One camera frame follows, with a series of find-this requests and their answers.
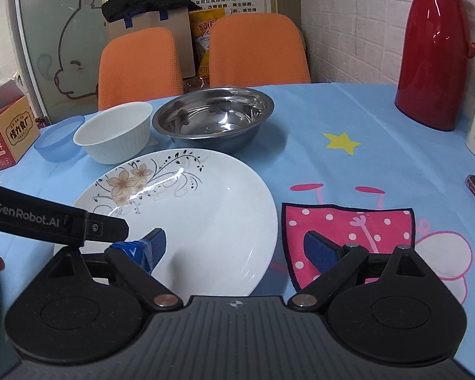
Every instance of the pink cartoon character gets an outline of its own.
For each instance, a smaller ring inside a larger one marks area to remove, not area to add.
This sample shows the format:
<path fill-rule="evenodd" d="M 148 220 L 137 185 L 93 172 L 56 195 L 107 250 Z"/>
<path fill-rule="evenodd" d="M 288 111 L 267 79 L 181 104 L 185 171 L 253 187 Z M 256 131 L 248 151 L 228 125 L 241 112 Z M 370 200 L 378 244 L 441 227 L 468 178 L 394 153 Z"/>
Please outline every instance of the pink cartoon character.
<path fill-rule="evenodd" d="M 292 191 L 314 190 L 319 205 L 284 203 L 283 239 L 290 276 L 295 289 L 306 287 L 320 272 L 304 252 L 304 236 L 316 231 L 340 246 L 357 243 L 370 253 L 392 253 L 399 244 L 415 247 L 454 296 L 463 303 L 467 296 L 465 274 L 471 267 L 472 251 L 466 239 L 453 231 L 429 232 L 429 223 L 421 219 L 415 241 L 415 218 L 412 209 L 384 210 L 385 192 L 358 186 L 356 191 L 377 195 L 377 210 L 324 205 L 322 184 L 299 184 Z"/>

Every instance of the table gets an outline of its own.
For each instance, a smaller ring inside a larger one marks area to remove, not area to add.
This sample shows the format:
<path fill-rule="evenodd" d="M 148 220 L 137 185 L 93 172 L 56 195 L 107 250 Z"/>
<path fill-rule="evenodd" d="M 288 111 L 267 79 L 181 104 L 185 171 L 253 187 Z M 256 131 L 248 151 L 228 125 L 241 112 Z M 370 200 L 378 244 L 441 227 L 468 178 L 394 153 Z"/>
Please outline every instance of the table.
<path fill-rule="evenodd" d="M 466 238 L 473 254 L 465 275 L 468 326 L 456 359 L 475 374 L 475 198 L 464 184 L 466 176 L 475 173 L 475 157 L 465 146 L 467 121 L 461 121 L 451 133 L 415 123 L 395 108 L 396 87 L 392 85 L 332 83 L 259 90 L 272 97 L 275 111 L 253 142 L 235 157 L 266 182 L 279 213 L 282 202 L 317 204 L 321 197 L 314 191 L 292 191 L 293 185 L 323 183 L 324 203 L 363 209 L 376 209 L 377 199 L 355 187 L 375 187 L 385 191 L 381 195 L 384 209 L 411 207 L 416 219 L 425 220 L 424 229 L 429 224 L 431 231 L 452 231 Z M 165 101 L 151 103 L 157 110 Z M 152 133 L 152 141 L 142 153 L 162 148 L 172 148 L 172 143 Z M 72 204 L 111 168 L 82 155 L 53 164 L 40 158 L 32 147 L 18 165 L 0 172 L 0 184 Z M 416 237 L 427 232 L 418 228 Z M 48 243 L 0 233 L 0 255 L 6 263 L 0 274 L 2 311 L 52 252 Z M 295 291 L 285 264 L 279 244 L 253 295 L 292 296 Z M 13 354 L 1 327 L 0 374 L 14 364 Z"/>

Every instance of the red thermos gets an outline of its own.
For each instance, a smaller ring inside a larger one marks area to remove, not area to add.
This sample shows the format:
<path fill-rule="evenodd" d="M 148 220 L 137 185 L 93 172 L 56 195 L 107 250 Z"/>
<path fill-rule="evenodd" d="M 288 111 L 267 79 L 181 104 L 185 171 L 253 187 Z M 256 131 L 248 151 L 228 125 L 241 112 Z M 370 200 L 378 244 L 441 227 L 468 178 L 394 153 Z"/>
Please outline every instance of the red thermos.
<path fill-rule="evenodd" d="M 462 0 L 413 0 L 396 107 L 428 127 L 455 128 L 467 60 L 475 56 Z"/>

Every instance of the red box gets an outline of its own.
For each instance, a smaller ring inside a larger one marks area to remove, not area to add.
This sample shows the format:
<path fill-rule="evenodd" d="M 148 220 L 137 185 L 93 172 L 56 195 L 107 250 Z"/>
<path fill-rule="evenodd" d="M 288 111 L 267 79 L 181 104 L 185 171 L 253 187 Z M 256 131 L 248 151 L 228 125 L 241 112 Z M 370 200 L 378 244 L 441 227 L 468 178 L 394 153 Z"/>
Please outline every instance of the red box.
<path fill-rule="evenodd" d="M 0 170 L 14 166 L 39 137 L 28 98 L 8 81 L 0 86 Z"/>

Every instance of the yellow star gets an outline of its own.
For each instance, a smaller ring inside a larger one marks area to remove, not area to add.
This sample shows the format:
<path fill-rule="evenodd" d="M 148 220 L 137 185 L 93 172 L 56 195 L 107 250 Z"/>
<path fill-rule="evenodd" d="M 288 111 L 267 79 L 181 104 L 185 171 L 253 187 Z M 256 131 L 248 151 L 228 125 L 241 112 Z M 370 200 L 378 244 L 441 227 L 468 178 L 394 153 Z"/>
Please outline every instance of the yellow star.
<path fill-rule="evenodd" d="M 326 134 L 324 135 L 331 140 L 331 142 L 327 145 L 327 148 L 342 148 L 345 150 L 349 155 L 353 155 L 353 148 L 361 145 L 361 143 L 357 143 L 356 141 L 350 140 L 348 138 L 347 133 L 343 133 L 339 136 L 335 136 L 334 134 Z"/>

